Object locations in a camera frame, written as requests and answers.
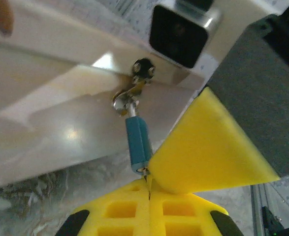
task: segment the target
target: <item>square hole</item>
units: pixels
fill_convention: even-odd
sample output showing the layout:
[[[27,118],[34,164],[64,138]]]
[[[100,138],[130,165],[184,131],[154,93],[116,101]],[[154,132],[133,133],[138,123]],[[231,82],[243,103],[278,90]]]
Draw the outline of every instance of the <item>square hole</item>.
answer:
[[[113,202],[106,211],[106,218],[133,218],[136,212],[136,202]]]
[[[181,223],[166,223],[166,236],[203,236],[199,226],[181,224]]]
[[[193,205],[189,202],[163,202],[163,215],[195,216]]]
[[[131,227],[106,227],[98,229],[98,236],[132,236]]]

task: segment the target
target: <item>metal screw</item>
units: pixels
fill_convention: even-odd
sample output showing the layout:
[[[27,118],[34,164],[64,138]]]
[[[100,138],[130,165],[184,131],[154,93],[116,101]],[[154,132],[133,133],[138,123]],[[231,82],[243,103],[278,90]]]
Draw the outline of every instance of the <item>metal screw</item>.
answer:
[[[149,69],[149,75],[153,77],[154,76],[154,72],[155,72],[155,67],[151,67]]]
[[[140,63],[135,63],[134,65],[133,65],[133,71],[135,72],[135,73],[138,73],[139,71],[140,71],[140,69],[141,69],[141,64]]]
[[[136,85],[137,83],[139,83],[139,81],[140,81],[139,76],[134,76],[132,83],[133,83],[134,85]]]

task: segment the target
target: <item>black camera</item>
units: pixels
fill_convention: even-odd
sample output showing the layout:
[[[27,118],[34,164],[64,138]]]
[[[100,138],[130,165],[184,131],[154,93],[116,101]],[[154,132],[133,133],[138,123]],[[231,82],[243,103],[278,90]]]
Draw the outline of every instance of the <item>black camera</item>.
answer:
[[[150,33],[154,50],[193,68],[220,19],[211,0],[166,0],[155,6]]]

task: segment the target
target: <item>blue cylinder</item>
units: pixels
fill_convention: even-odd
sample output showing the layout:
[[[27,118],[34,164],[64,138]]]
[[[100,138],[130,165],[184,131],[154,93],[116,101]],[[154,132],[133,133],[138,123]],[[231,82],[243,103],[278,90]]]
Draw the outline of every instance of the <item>blue cylinder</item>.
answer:
[[[139,169],[147,168],[152,156],[152,148],[148,136],[148,126],[145,121],[138,117],[126,119],[126,128],[133,172],[142,174]]]

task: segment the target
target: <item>yellow plastic part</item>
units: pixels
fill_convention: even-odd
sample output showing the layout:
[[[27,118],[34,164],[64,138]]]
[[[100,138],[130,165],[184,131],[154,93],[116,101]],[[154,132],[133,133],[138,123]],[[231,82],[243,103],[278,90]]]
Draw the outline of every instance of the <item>yellow plastic part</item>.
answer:
[[[221,236],[210,212],[225,209],[194,194],[169,194],[154,180],[149,187],[135,180],[76,209],[90,212],[78,236]]]
[[[279,179],[224,105],[205,88],[151,158],[149,170],[173,193]]]

